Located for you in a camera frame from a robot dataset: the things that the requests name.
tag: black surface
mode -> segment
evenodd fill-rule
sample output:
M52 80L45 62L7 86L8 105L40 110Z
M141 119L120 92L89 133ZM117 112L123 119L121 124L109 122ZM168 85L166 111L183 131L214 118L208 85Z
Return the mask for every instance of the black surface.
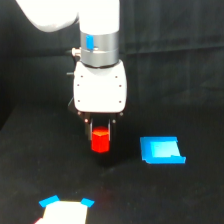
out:
M33 223L38 202L95 201L87 224L223 223L223 109L128 109L111 154L89 148L78 117L17 107L0 132L0 223ZM141 136L177 136L185 165L141 160Z

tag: metal band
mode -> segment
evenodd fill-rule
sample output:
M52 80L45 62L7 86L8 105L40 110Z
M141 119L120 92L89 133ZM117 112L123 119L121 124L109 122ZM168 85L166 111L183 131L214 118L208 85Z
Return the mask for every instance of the metal band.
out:
M89 34L81 32L81 48L86 48L86 36ZM114 51L119 48L119 31L116 33L105 34L105 35L93 35L94 47L98 48L99 51Z
M119 49L114 51L88 51L81 49L81 62L92 67L103 67L119 61Z
M92 67L104 67L119 61L119 31L112 34L93 35L94 50L88 50L86 36L81 32L81 61Z

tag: blue box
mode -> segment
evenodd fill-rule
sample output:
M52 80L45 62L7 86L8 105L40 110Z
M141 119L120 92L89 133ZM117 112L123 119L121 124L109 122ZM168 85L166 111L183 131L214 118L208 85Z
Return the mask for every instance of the blue box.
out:
M151 164L184 164L186 157L180 155L176 137L140 138L142 160Z

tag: red block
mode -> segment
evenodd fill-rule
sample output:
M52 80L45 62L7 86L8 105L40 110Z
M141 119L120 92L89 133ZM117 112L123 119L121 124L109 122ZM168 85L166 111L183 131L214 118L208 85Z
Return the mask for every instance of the red block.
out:
M109 130L105 127L97 127L92 132L92 150L98 153L110 150Z

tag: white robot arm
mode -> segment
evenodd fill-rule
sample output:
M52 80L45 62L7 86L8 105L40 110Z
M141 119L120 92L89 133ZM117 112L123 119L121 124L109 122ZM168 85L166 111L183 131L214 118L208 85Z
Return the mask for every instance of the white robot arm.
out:
M81 47L73 49L79 56L74 72L74 100L77 113L86 124L92 140L92 114L123 114L127 98L124 65L119 60L119 0L16 0L27 18L38 29L53 32L65 28L79 16ZM94 146L97 152L108 151Z
M16 0L29 21L39 30L54 32L73 24L77 0Z

